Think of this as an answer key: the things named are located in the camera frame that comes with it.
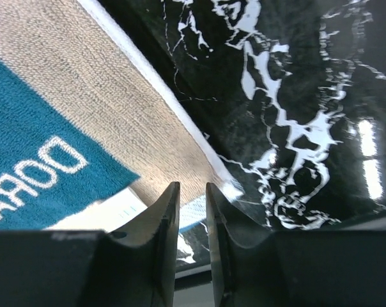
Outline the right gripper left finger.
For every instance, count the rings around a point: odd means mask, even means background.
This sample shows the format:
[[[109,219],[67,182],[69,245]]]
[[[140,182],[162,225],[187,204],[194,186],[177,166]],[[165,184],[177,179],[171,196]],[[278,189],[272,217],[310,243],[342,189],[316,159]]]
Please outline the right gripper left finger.
[[[180,183],[104,237],[97,246],[81,306],[172,306]]]

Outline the teal beige Doraemon towel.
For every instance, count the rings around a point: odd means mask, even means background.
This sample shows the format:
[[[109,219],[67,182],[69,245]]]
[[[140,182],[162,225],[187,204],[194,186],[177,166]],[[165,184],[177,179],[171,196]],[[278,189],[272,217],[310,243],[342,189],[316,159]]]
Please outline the teal beige Doraemon towel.
[[[242,195],[170,89],[97,1],[0,1],[0,230],[113,231],[181,184]]]

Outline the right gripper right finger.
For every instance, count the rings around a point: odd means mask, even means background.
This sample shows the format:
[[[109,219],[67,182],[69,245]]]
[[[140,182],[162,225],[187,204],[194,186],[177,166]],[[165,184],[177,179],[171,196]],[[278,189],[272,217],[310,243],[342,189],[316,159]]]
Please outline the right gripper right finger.
[[[275,237],[206,185],[206,220],[216,306],[289,306]]]

